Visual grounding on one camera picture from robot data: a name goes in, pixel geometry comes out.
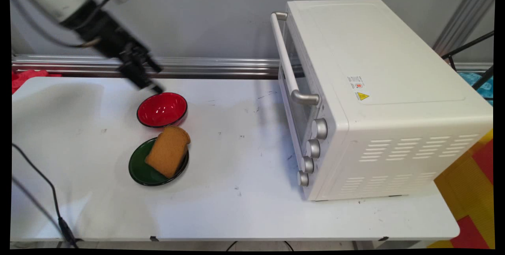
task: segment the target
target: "robotic arm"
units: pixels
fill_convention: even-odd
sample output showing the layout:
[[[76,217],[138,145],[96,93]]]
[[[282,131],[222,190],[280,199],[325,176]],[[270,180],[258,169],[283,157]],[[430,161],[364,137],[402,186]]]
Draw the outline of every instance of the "robotic arm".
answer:
[[[148,55],[149,50],[121,27],[110,14],[101,10],[109,0],[97,4],[94,0],[31,0],[47,16],[69,30],[76,31],[86,41],[71,47],[94,47],[108,58],[118,58],[123,65],[119,72],[139,89],[150,88],[156,93],[164,90],[149,79],[143,64],[147,63],[157,73],[160,68]],[[43,30],[36,29],[47,38]]]

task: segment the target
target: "metal pole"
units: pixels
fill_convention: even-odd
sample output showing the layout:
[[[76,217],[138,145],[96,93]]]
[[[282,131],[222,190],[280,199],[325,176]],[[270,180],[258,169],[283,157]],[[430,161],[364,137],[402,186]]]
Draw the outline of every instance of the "metal pole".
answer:
[[[492,30],[491,32],[489,32],[489,33],[487,33],[487,34],[485,34],[485,35],[482,35],[481,37],[478,37],[478,38],[477,38],[477,39],[475,39],[474,41],[471,41],[471,42],[469,42],[469,43],[466,43],[465,45],[463,45],[463,46],[461,46],[461,47],[457,48],[456,50],[452,50],[451,52],[449,52],[449,53],[447,53],[447,54],[443,55],[443,56],[442,56],[442,59],[444,59],[444,60],[445,60],[445,59],[447,59],[447,58],[451,59],[451,57],[452,57],[453,55],[456,55],[456,54],[458,54],[459,52],[461,52],[461,51],[463,51],[463,50],[466,50],[466,49],[468,49],[469,47],[472,47],[473,45],[475,45],[475,44],[477,44],[477,43],[480,43],[480,42],[484,41],[485,39],[490,38],[490,37],[493,37],[493,36],[494,36],[494,30]]]
[[[473,89],[477,90],[479,89],[482,84],[484,84],[485,82],[487,82],[492,76],[493,76],[493,67],[494,65],[492,65],[483,75],[482,77],[476,81],[474,84],[473,84]]]
[[[463,45],[493,2],[494,0],[462,0],[435,42],[433,50],[442,56]]]

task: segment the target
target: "black frame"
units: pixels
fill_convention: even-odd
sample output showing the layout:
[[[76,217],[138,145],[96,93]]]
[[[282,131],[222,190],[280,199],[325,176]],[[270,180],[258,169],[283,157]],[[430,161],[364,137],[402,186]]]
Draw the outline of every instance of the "black frame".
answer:
[[[494,36],[494,30],[492,30],[491,32],[481,36],[481,37],[478,37],[477,39],[473,40],[473,41],[470,41],[469,43],[466,43],[465,45],[457,48],[456,50],[452,50],[451,52],[445,54],[442,56],[442,59],[449,59],[449,64],[451,65],[451,68],[453,68],[454,71],[457,72],[456,70],[456,66],[454,65],[454,61],[453,61],[453,55],[456,55],[458,54],[459,52],[462,52],[463,50],[466,50],[468,49],[469,47],[472,47],[482,41],[484,41],[485,39],[488,39],[490,37],[493,37]],[[477,90],[479,89],[485,82],[487,82],[494,74],[494,64],[489,68],[487,69],[487,71],[482,75],[482,77],[476,81],[472,88]],[[493,98],[486,98],[484,97],[484,99],[486,100],[493,100]]]

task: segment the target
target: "toaster oven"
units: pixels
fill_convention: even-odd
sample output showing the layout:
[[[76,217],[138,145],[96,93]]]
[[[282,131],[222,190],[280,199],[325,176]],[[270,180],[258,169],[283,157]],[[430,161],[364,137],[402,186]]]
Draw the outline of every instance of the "toaster oven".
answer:
[[[306,200],[414,193],[492,129],[491,105],[381,0],[288,2],[271,23]]]

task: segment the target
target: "green plate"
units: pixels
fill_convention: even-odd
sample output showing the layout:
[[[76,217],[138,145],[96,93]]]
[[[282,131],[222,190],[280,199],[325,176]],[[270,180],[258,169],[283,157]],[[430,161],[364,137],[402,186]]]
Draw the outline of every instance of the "green plate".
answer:
[[[184,155],[184,159],[182,159],[175,174],[171,178],[165,177],[146,163],[146,157],[151,152],[156,139],[157,137],[150,139],[137,147],[131,155],[130,163],[128,164],[128,170],[130,170],[132,179],[145,186],[159,186],[174,180],[184,171],[189,161],[188,151]]]

